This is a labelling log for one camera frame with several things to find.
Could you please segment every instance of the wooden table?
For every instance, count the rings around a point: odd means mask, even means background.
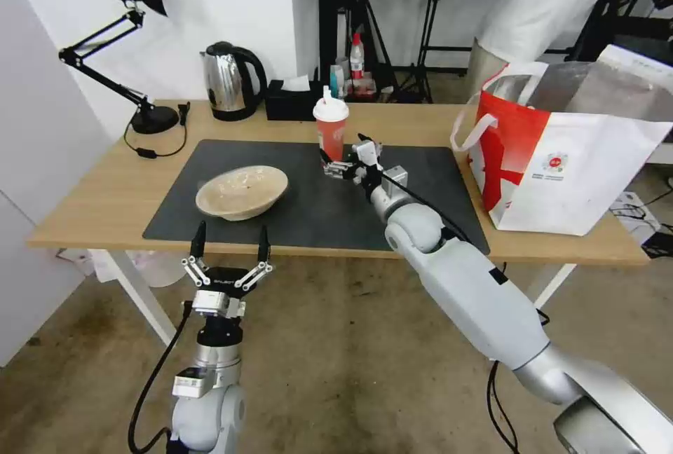
[[[177,103],[161,102],[176,108]],[[356,133],[361,132],[383,144],[398,146],[448,146],[451,127],[461,108],[437,104],[351,104],[349,107],[347,142],[357,140]],[[122,140],[118,141],[29,239],[29,244],[35,247],[105,249],[109,266],[165,343],[170,341],[175,329],[124,251],[182,252],[189,249],[189,242],[145,240],[142,233],[197,143],[201,139],[317,142],[315,123],[267,121],[263,109],[247,120],[224,123],[212,117],[207,102],[192,102],[187,128],[189,136],[184,149],[167,158],[140,158]],[[156,136],[138,136],[130,132],[129,141],[159,153],[169,152],[181,143],[182,129],[175,127]],[[456,156],[491,248],[489,258],[495,262],[552,264],[534,286],[536,306],[547,301],[578,263],[615,266],[647,263],[645,253],[609,213],[581,238],[496,230],[482,207],[465,156]],[[257,252],[257,247],[235,242],[209,242],[205,250],[218,254],[252,254]],[[398,257],[393,252],[363,249],[274,246],[273,252],[295,256]]]

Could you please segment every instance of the lamp base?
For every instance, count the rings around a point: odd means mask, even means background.
[[[131,119],[131,126],[137,133],[150,135],[165,132],[176,126],[178,121],[175,109],[155,106],[154,109],[138,109]]]

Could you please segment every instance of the table leg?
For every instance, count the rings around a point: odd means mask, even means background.
[[[535,308],[542,308],[547,303],[576,266],[577,263],[544,266],[528,288],[528,297],[533,301]]]
[[[159,338],[168,345],[175,335],[175,326],[126,252],[105,250],[101,255],[104,256],[107,265],[114,271],[119,283],[131,297],[135,306],[154,328]]]

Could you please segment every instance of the bowl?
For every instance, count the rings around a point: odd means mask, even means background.
[[[196,194],[196,206],[209,216],[244,221],[271,208],[285,192],[287,184],[285,173],[275,167],[242,167],[204,184]]]

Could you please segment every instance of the kettle handle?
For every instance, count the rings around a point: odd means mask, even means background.
[[[241,86],[245,106],[256,107],[264,99],[264,95],[266,94],[266,72],[264,72],[264,66],[259,61],[259,58],[257,58],[257,56],[250,50],[236,46],[231,52],[238,65],[238,72],[240,73],[240,78],[243,83]],[[250,73],[245,66],[246,62],[252,64],[257,79],[259,79],[259,93],[256,95],[252,92],[252,80],[250,79]]]

